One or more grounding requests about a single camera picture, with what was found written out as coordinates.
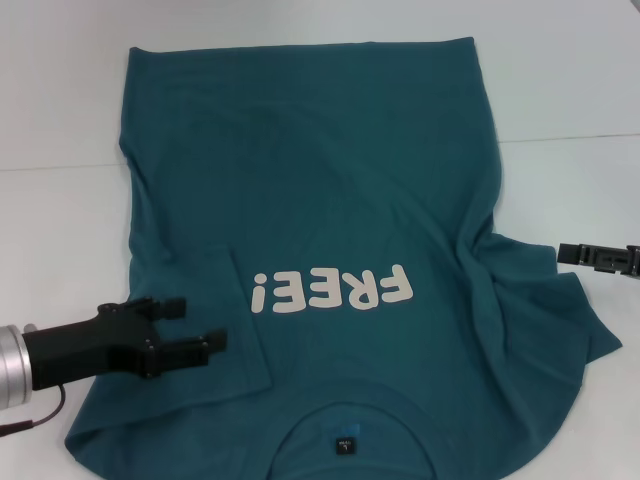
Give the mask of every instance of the teal t-shirt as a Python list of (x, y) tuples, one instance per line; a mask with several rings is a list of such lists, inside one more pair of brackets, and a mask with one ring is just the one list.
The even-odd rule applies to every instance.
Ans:
[(474, 42), (132, 49), (131, 296), (207, 367), (99, 378), (66, 445), (108, 479), (493, 480), (620, 346), (554, 250), (493, 233)]

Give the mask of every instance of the clothing tag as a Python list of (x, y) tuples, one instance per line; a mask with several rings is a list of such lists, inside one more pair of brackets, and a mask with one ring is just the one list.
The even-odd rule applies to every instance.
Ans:
[(336, 438), (336, 454), (353, 455), (356, 453), (355, 437)]

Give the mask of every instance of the white table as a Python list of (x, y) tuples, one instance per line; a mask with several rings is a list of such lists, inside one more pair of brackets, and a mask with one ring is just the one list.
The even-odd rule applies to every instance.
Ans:
[[(498, 231), (639, 244), (640, 13), (628, 0), (5, 0), (0, 324), (60, 325), (126, 297), (130, 192), (117, 135), (129, 47), (462, 36), (476, 39), (501, 140)], [(565, 426), (514, 480), (640, 478), (640, 284), (575, 270), (625, 348), (589, 367)], [(90, 383), (69, 385), (55, 420), (0, 439), (2, 478), (95, 478), (62, 444)], [(36, 392), (0, 423), (40, 418), (57, 395)]]

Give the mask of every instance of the metal cylinder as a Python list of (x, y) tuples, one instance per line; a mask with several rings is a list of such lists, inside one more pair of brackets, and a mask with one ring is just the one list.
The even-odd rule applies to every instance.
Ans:
[(31, 389), (31, 362), (20, 330), (0, 327), (0, 410), (27, 403)]

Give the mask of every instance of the cable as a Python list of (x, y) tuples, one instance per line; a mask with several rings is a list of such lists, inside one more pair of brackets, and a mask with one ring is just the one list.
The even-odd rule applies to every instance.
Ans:
[(58, 385), (58, 388), (60, 388), (60, 403), (50, 415), (47, 415), (43, 419), (35, 422), (33, 420), (27, 420), (24, 422), (10, 423), (8, 425), (0, 425), (0, 437), (6, 437), (7, 435), (13, 435), (14, 433), (24, 432), (25, 430), (29, 430), (33, 427), (39, 427), (59, 414), (67, 400), (67, 392), (64, 389), (64, 385)]
[(62, 408), (64, 407), (64, 402), (67, 401), (67, 391), (64, 389), (64, 385), (58, 385), (58, 387), (60, 388), (60, 403), (58, 404), (56, 409), (50, 415), (47, 415), (42, 420), (38, 420), (37, 422), (33, 422), (33, 426), (34, 427), (39, 427), (43, 423), (47, 423), (49, 420), (51, 420), (53, 417), (55, 417), (57, 414), (59, 414), (60, 411), (62, 410)]

